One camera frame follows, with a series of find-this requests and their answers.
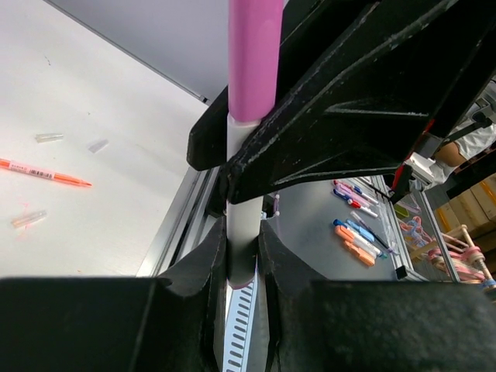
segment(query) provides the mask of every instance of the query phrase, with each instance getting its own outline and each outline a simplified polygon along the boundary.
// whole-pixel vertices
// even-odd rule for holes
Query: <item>gray table surface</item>
[[[333,281],[396,281],[390,257],[366,267],[345,250],[330,228],[334,219],[350,218],[351,207],[333,193],[331,181],[298,184],[280,191],[281,215],[270,220],[284,245],[314,270]],[[358,212],[384,238],[382,221]]]

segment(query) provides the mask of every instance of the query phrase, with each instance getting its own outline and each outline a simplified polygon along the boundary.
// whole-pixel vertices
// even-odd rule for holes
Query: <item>pink tube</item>
[[[283,0],[229,0],[229,112],[238,122],[274,107]]]

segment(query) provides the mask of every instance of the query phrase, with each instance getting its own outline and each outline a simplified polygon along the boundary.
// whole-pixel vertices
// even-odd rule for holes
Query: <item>pink pen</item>
[[[366,199],[369,203],[367,204],[379,204],[379,202],[377,200],[375,200],[374,198],[372,198],[371,196],[365,194],[361,188],[359,188],[358,186],[355,186],[355,185],[351,185],[351,184],[345,184],[344,182],[342,181],[337,181],[337,180],[334,180],[333,181],[334,184],[341,184],[343,187],[349,189],[350,191],[354,192],[355,195],[359,195],[361,198],[364,198]]]
[[[370,207],[370,203],[367,200],[365,200],[364,198],[362,198],[358,194],[355,194],[349,188],[346,188],[345,185],[338,183],[338,184],[335,184],[335,187],[338,189],[338,191],[342,192],[344,195],[349,196],[353,200],[356,200],[357,202],[359,202],[363,207],[366,207],[366,208]]]
[[[229,0],[227,159],[274,107],[283,0]],[[227,277],[233,288],[255,274],[251,244],[260,232],[263,198],[227,205]]]

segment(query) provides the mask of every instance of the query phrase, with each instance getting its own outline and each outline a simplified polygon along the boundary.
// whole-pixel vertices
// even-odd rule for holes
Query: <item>pen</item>
[[[60,174],[51,172],[49,170],[43,170],[36,167],[31,167],[30,165],[25,165],[21,163],[16,163],[15,161],[0,159],[0,168],[8,169],[10,171],[15,171],[19,173],[29,174],[30,176],[46,178],[47,180],[64,182],[65,184],[72,184],[74,186],[92,186],[89,182],[80,180],[72,176],[67,176],[66,174]]]
[[[364,239],[367,240],[367,242],[373,243],[375,241],[374,236],[369,231],[367,231],[366,229],[364,229],[362,226],[352,221],[351,219],[347,219],[346,224],[349,227],[351,227],[352,230],[355,230],[357,233],[359,233],[360,236],[362,236]]]
[[[364,184],[366,184],[369,188],[377,192],[379,195],[382,195],[383,198],[386,198],[386,200],[389,200],[389,195],[386,195],[384,192],[373,186],[365,177],[358,177],[359,180],[361,180]]]
[[[369,244],[365,239],[359,239],[361,236],[354,234],[351,229],[344,225],[338,225],[335,227],[334,231],[338,236],[343,238],[345,241],[353,244],[354,246],[358,246],[365,252],[369,253],[374,259],[379,257],[379,255],[383,256],[384,254],[378,250],[375,246]]]
[[[363,207],[358,201],[354,201],[352,198],[348,198],[347,202],[353,208],[359,209],[360,211],[364,211],[365,213],[374,217],[375,219],[377,218],[376,212],[372,212],[369,208]]]
[[[353,192],[353,190],[351,190],[350,188],[347,188],[346,185],[344,185],[342,183],[338,183],[338,184],[336,184],[336,190],[339,191],[341,194],[344,194],[344,195],[348,196],[349,198],[356,200],[362,206],[370,207],[370,203],[368,200],[362,198],[356,192]]]
[[[341,198],[342,200],[344,200],[346,202],[350,199],[350,197],[348,195],[344,195],[341,191],[338,191],[335,188],[332,190],[332,192],[334,193],[335,196],[337,196],[338,198]]]
[[[346,185],[348,187],[350,187],[353,191],[355,191],[357,194],[361,195],[363,198],[365,198],[366,200],[368,200],[369,202],[371,202],[372,204],[375,204],[375,205],[378,205],[379,202],[372,198],[370,195],[368,194],[365,194],[361,188],[359,188],[358,186],[356,186],[355,184],[353,186],[349,186],[349,185]]]
[[[344,247],[351,252],[357,259],[362,261],[367,266],[375,265],[375,259],[369,253],[365,252],[358,246],[354,246],[352,243],[343,241]]]
[[[336,232],[339,236],[341,236],[343,239],[348,240],[350,243],[354,244],[355,246],[359,246],[363,250],[366,250],[368,253],[373,254],[374,257],[380,257],[380,258],[387,258],[388,255],[381,250],[379,250],[377,247],[373,246],[369,242],[367,242],[358,232],[354,232],[349,226],[347,226],[345,223],[339,221],[338,219],[334,220],[334,226],[336,227],[343,227],[346,229],[346,231],[341,231],[341,233]]]
[[[382,240],[382,238],[376,234],[366,223],[365,221],[356,213],[355,211],[351,212],[351,216],[355,218],[355,220],[358,221],[359,224],[361,224],[365,229],[368,230],[369,233],[371,233],[376,241],[378,241],[389,253],[393,253],[393,250],[389,248],[389,246],[386,244],[385,241]]]

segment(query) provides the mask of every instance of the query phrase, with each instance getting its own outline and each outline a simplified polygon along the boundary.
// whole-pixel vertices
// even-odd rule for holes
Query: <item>orange pen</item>
[[[36,167],[31,167],[30,165],[25,165],[21,163],[16,163],[15,161],[0,159],[0,168],[5,168],[10,171],[15,171],[19,173],[29,174],[35,177],[46,178],[47,180],[64,182],[65,184],[72,184],[74,186],[85,186],[91,187],[92,184],[79,178],[67,176],[66,174],[60,174],[51,172],[48,170],[39,169]]]
[[[344,247],[349,250],[357,259],[367,266],[375,265],[375,258],[366,250],[353,244],[353,234],[344,226],[336,226],[334,232],[337,236],[343,238]]]
[[[351,252],[358,260],[362,261],[368,267],[375,265],[375,259],[367,252],[355,246],[354,244],[343,241],[344,247]]]

